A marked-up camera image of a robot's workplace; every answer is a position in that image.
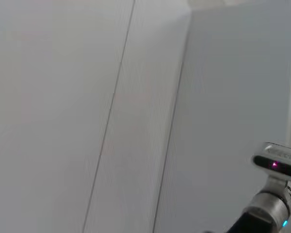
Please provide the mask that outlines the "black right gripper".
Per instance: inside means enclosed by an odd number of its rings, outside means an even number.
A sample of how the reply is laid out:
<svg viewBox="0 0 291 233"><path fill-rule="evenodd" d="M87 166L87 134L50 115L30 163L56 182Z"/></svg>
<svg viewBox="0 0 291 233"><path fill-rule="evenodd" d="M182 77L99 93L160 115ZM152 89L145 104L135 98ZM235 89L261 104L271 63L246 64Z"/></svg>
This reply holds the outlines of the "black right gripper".
<svg viewBox="0 0 291 233"><path fill-rule="evenodd" d="M275 221L266 212L244 212L226 233L278 233Z"/></svg>

